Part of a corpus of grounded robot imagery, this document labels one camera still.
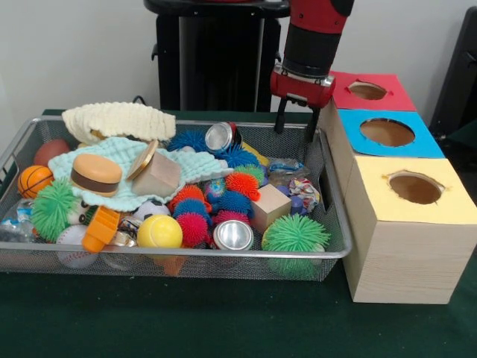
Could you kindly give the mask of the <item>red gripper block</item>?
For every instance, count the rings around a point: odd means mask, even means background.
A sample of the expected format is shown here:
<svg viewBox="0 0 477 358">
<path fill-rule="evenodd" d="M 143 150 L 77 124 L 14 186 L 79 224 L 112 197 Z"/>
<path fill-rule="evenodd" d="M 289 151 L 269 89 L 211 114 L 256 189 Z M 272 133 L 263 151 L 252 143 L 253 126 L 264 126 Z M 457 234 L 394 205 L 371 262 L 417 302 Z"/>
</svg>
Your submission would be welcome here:
<svg viewBox="0 0 477 358">
<path fill-rule="evenodd" d="M 285 127 L 285 108 L 289 101 L 295 101 L 302 107 L 310 107 L 312 116 L 307 123 L 305 141 L 314 140 L 318 126 L 320 108 L 325 107 L 335 89 L 335 77 L 327 75 L 324 78 L 304 78 L 288 72 L 277 63 L 271 72 L 271 94 L 280 97 L 274 130 L 281 134 Z"/>
</svg>

